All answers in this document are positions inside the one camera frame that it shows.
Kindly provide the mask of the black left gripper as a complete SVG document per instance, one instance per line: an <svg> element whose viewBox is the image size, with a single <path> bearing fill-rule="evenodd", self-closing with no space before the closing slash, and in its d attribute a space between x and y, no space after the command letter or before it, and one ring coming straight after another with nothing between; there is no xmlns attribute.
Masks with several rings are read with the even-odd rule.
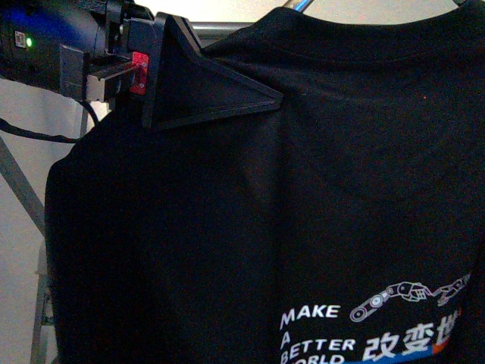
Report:
<svg viewBox="0 0 485 364"><path fill-rule="evenodd" d="M273 111L283 96L202 54L189 22L133 1L62 1L59 92L77 101L132 96L142 125L167 130Z"/></svg>

